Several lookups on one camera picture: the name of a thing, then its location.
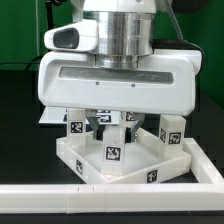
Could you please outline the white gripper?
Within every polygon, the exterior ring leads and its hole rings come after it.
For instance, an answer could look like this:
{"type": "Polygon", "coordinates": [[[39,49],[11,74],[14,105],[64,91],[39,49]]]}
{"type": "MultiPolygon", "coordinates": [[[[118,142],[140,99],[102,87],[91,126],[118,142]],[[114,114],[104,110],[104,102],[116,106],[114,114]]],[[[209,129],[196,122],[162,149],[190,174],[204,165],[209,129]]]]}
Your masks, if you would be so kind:
{"type": "MultiPolygon", "coordinates": [[[[38,97],[46,106],[174,114],[195,107],[195,76],[202,64],[198,50],[157,49],[138,61],[136,69],[106,69],[88,53],[50,52],[39,68],[38,97]]],[[[95,140],[104,126],[88,117],[95,140]]],[[[125,122],[125,142],[132,143],[142,120],[125,122]]]]}

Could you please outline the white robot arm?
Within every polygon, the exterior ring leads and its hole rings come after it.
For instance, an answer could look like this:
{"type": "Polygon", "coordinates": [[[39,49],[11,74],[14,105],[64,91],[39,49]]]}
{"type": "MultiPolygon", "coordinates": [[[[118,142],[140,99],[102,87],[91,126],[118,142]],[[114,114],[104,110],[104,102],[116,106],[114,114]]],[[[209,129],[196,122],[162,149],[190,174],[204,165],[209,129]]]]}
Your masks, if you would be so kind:
{"type": "Polygon", "coordinates": [[[204,64],[197,45],[153,38],[156,12],[172,0],[73,0],[73,22],[45,33],[38,97],[46,106],[84,109],[99,138],[95,110],[134,117],[135,140],[146,114],[189,115],[195,77],[204,64]]]}

